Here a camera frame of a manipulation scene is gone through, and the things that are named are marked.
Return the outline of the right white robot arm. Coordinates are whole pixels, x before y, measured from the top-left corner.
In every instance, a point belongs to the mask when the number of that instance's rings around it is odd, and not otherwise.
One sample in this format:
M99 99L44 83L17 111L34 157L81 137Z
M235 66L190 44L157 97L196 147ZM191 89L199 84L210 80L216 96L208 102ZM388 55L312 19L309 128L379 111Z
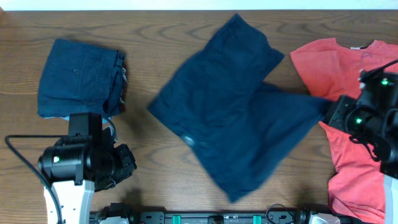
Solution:
M362 71L357 99L341 95L326 113L324 122L362 144L381 163L386 194L386 223L397 223L397 74Z

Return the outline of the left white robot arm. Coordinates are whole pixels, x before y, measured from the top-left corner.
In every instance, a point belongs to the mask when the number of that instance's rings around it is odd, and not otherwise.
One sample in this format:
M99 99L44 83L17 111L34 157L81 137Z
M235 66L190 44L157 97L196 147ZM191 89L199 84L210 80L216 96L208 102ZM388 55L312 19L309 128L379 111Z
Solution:
M83 136L61 138L46 148L38 165L49 182L48 223L89 223L94 193L112 189L137 169L127 145Z

